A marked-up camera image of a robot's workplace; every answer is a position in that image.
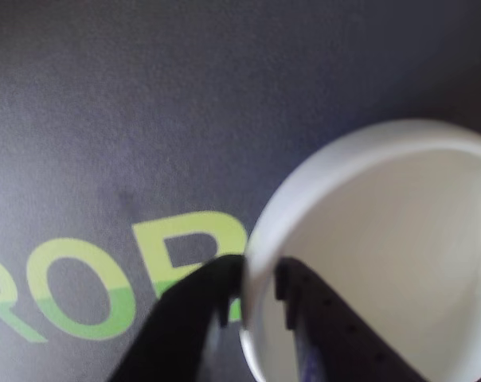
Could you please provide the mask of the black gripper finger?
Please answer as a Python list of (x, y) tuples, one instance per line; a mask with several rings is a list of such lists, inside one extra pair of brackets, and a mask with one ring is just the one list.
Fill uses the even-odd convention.
[(166, 290), (110, 381), (211, 381), (214, 339), (240, 296), (244, 256), (210, 260)]
[(293, 332), (300, 381), (422, 381), (310, 267), (283, 258), (275, 297)]

